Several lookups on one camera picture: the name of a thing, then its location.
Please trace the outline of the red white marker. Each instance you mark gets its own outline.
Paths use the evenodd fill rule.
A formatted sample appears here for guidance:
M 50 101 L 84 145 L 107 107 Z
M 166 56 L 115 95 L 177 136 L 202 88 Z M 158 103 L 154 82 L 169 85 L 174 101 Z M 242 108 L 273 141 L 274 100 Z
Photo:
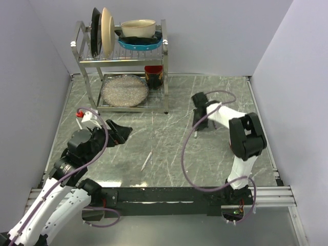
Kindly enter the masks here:
M 141 172 L 145 169 L 145 167 L 147 166 L 147 164 L 148 164 L 149 161 L 151 160 L 152 154 L 153 154 L 152 151 L 149 152 L 148 156 L 146 157 L 146 159 L 145 159 L 145 161 L 144 161 L 144 163 L 143 163 L 143 165 L 142 165 L 142 167 L 141 167 L 141 170 L 140 170 Z

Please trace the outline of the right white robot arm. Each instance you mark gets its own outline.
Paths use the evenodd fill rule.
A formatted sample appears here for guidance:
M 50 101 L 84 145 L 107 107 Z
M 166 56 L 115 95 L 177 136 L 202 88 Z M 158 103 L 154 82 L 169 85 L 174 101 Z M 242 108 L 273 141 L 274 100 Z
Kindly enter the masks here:
M 227 186 L 222 196 L 227 203 L 236 204 L 251 196 L 248 178 L 258 156 L 267 147 L 267 140 L 256 113 L 243 113 L 225 106 L 222 102 L 207 98 L 203 92 L 191 97 L 195 106 L 193 127 L 201 131 L 208 122 L 219 123 L 229 130 L 230 148 L 234 154 L 231 172 L 226 179 Z

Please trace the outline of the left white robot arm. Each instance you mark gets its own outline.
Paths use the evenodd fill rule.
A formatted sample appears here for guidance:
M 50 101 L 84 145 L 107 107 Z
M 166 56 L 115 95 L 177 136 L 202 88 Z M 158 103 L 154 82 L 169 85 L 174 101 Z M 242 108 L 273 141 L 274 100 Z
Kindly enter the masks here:
M 75 131 L 23 218 L 7 233 L 1 245 L 49 245 L 76 213 L 103 201 L 102 187 L 87 178 L 88 166 L 106 150 L 124 144 L 133 129 L 108 119 Z

